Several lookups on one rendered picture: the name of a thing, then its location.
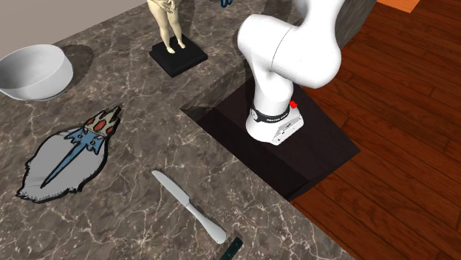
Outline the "dark robot stand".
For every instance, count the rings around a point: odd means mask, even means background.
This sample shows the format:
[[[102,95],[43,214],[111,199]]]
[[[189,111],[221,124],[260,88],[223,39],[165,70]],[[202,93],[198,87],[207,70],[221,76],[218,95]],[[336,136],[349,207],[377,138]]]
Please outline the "dark robot stand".
[[[192,106],[185,113],[271,188],[291,201],[359,153],[300,86],[293,89],[304,125],[274,146],[254,140],[245,121],[254,95],[247,81],[215,107]]]

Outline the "white table knife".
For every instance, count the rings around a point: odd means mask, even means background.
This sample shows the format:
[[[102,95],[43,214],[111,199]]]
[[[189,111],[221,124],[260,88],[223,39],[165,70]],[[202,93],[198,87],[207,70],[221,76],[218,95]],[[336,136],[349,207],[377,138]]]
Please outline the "white table knife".
[[[160,182],[160,184],[170,192],[194,217],[201,223],[208,235],[217,243],[223,244],[227,238],[226,232],[217,224],[212,222],[203,213],[198,211],[191,203],[189,195],[181,189],[172,179],[158,170],[153,170],[152,175]]]

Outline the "beige figure on black base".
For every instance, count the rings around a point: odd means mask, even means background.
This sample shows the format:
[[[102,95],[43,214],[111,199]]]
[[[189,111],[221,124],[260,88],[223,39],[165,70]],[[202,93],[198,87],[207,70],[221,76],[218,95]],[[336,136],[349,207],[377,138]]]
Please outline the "beige figure on black base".
[[[149,55],[174,78],[206,61],[208,56],[193,41],[182,34],[178,0],[146,0],[160,30],[162,42],[155,44]]]

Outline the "dark green flat object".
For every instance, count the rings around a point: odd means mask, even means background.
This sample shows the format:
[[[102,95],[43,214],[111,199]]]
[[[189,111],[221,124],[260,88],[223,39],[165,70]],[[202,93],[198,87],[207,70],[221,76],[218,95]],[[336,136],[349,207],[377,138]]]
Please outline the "dark green flat object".
[[[218,260],[232,260],[242,245],[243,241],[239,237],[236,237],[227,247],[225,252],[218,258]]]

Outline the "flat bearded king figure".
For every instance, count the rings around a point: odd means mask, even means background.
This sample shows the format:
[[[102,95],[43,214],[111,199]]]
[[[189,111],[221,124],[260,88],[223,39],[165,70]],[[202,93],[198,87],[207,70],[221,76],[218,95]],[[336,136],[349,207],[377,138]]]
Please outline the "flat bearded king figure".
[[[101,111],[85,123],[46,138],[25,163],[20,199],[45,203],[76,194],[104,168],[121,107]]]

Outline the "white bowl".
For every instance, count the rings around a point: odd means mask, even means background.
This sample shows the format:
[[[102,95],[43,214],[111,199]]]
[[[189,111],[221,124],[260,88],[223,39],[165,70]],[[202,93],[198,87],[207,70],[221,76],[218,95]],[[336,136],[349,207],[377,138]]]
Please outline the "white bowl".
[[[64,51],[51,44],[18,49],[0,59],[0,92],[15,100],[46,100],[73,78]]]

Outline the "orange rug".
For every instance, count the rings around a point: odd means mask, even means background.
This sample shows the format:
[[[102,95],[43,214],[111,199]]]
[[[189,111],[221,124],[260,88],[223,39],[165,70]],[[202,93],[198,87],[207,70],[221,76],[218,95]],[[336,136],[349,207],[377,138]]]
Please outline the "orange rug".
[[[420,2],[420,0],[377,0],[377,2],[398,10],[402,10],[406,13],[411,13],[412,10]]]

